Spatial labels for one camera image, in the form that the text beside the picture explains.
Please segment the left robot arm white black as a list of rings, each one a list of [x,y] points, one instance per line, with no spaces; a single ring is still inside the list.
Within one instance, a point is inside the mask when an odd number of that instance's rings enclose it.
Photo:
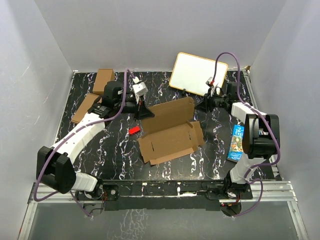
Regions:
[[[53,146],[39,149],[37,185],[44,184],[61,194],[84,192],[93,200],[102,197],[102,180],[90,173],[75,171],[74,161],[84,147],[120,114],[133,114],[136,120],[155,116],[144,101],[148,92],[146,84],[137,77],[133,82],[132,90],[127,91],[126,83],[109,81],[103,94],[93,101],[75,128]]]

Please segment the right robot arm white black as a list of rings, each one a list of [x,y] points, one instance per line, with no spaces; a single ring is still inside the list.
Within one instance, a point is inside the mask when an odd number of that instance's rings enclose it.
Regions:
[[[233,199],[248,189],[249,178],[255,169],[264,166],[264,161],[280,150],[280,120],[276,114],[261,112],[244,102],[240,98],[235,82],[227,83],[226,92],[214,85],[212,79],[208,80],[206,85],[209,89],[195,108],[203,112],[222,108],[244,124],[243,154],[227,173],[223,186],[216,190],[218,194],[223,193],[226,197]]]

